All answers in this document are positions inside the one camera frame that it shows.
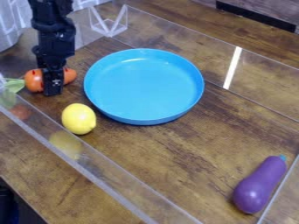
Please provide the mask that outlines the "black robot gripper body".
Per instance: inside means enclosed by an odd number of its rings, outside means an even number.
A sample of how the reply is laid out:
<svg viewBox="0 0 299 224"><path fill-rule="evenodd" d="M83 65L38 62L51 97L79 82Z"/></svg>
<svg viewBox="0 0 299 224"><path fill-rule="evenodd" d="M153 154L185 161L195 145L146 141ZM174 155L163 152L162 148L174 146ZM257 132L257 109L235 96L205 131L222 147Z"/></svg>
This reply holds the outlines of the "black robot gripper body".
<svg viewBox="0 0 299 224"><path fill-rule="evenodd" d="M59 69L75 54L77 27L69 18L74 0L29 0L29 3L39 37L39 45L33 49L38 67Z"/></svg>

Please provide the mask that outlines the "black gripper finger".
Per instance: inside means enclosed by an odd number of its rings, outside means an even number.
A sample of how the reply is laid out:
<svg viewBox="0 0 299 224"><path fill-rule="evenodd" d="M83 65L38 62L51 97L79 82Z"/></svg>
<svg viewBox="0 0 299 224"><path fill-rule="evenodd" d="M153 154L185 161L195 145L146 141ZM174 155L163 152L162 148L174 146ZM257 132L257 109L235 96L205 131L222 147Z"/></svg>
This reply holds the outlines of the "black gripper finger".
<svg viewBox="0 0 299 224"><path fill-rule="evenodd" d="M46 96L55 96L62 94L65 86L65 73L63 69L45 68L42 70L42 83L43 83L43 94Z"/></svg>

